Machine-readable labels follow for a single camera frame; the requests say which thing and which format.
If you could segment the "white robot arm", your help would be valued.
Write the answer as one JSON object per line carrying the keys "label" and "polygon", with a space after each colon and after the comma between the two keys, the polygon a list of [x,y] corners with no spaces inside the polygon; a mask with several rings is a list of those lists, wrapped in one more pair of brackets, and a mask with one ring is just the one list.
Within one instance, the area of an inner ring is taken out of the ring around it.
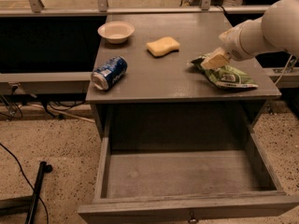
{"label": "white robot arm", "polygon": [[205,69],[285,51],[299,57],[299,0],[279,0],[256,20],[239,23],[219,35],[222,45],[202,62]]}

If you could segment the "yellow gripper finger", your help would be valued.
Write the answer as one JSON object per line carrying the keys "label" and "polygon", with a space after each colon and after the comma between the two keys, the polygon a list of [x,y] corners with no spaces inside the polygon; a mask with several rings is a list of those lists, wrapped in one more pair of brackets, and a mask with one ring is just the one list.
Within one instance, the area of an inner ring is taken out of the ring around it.
{"label": "yellow gripper finger", "polygon": [[216,69],[230,63],[230,57],[223,47],[218,47],[211,53],[208,53],[201,63],[205,69]]}

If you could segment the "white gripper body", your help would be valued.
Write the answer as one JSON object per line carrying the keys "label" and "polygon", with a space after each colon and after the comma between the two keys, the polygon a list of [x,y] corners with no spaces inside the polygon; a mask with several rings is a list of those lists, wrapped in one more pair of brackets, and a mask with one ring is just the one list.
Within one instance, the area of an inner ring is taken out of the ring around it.
{"label": "white gripper body", "polygon": [[244,26],[244,23],[240,23],[219,35],[225,52],[235,61],[245,61],[253,58],[253,56],[248,54],[241,46],[240,38]]}

